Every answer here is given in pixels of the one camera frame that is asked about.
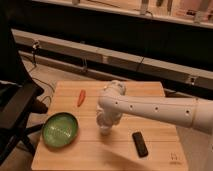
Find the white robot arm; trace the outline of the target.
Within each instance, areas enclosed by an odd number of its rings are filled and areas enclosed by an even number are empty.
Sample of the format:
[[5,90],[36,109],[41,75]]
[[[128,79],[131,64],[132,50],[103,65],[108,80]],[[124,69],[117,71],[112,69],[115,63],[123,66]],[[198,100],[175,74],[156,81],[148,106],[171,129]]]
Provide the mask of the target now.
[[111,81],[100,92],[97,124],[102,133],[117,125],[123,113],[213,133],[213,100],[133,97],[125,92],[125,84],[118,80]]

